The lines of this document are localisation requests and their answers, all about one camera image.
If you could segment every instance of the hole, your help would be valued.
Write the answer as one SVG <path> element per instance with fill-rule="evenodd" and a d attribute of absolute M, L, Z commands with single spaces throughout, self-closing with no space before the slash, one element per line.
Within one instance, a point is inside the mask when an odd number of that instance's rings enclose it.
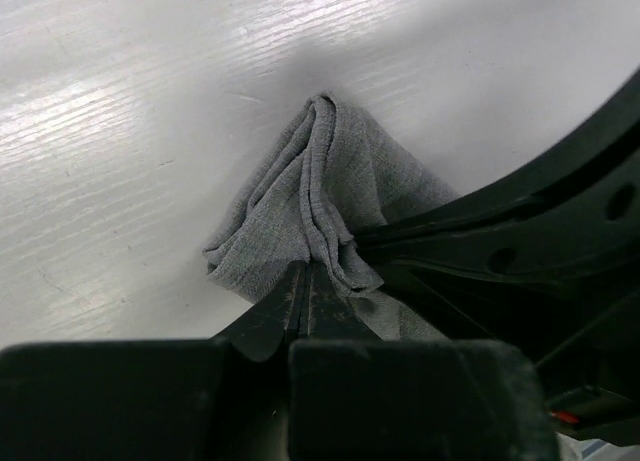
<path fill-rule="evenodd" d="M 636 188 L 632 184 L 627 184 L 620 188 L 616 194 L 611 196 L 607 204 L 607 219 L 609 221 L 616 221 L 624 217 L 629 212 L 635 196 Z"/>
<path fill-rule="evenodd" d="M 513 248 L 502 248 L 489 256 L 487 268 L 497 274 L 503 274 L 509 266 L 516 260 L 516 250 Z"/>

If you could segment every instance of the red component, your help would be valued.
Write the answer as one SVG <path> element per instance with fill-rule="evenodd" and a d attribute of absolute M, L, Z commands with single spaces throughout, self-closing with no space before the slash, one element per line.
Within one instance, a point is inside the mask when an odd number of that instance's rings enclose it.
<path fill-rule="evenodd" d="M 575 414 L 567 413 L 565 411 L 552 411 L 551 416 L 567 424 L 578 424 L 580 418 Z"/>

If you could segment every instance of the folded cloth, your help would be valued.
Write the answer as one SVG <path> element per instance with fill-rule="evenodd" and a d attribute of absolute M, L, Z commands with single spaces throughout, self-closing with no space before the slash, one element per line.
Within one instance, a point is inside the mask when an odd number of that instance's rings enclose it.
<path fill-rule="evenodd" d="M 352 233 L 454 197 L 365 110 L 321 93 L 284 130 L 204 250 L 209 276 L 257 302 L 291 261 L 314 259 L 339 296 L 367 297 L 382 280 Z"/>

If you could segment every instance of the gray cloth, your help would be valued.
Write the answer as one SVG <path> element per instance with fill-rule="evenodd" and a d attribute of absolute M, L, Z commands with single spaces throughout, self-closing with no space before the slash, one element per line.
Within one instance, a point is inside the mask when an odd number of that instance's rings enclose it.
<path fill-rule="evenodd" d="M 289 262 L 315 259 L 327 266 L 339 296 L 373 298 L 374 318 L 386 338 L 395 338 L 393 322 L 400 323 L 401 336 L 415 317 L 401 322 L 401 308 L 372 294 L 382 280 L 358 256 L 352 233 L 453 198 L 366 111 L 322 93 L 284 130 L 204 250 L 210 277 L 256 302 Z M 363 318 L 371 317 L 357 300 L 353 305 Z"/>

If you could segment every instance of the white wooden surface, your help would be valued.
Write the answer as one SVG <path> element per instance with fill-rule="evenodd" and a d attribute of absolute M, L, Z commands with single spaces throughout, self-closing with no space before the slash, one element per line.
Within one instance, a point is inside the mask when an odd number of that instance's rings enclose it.
<path fill-rule="evenodd" d="M 640 0 L 0 0 L 0 346 L 209 336 L 201 248 L 306 97 L 462 193 L 640 62 Z"/>

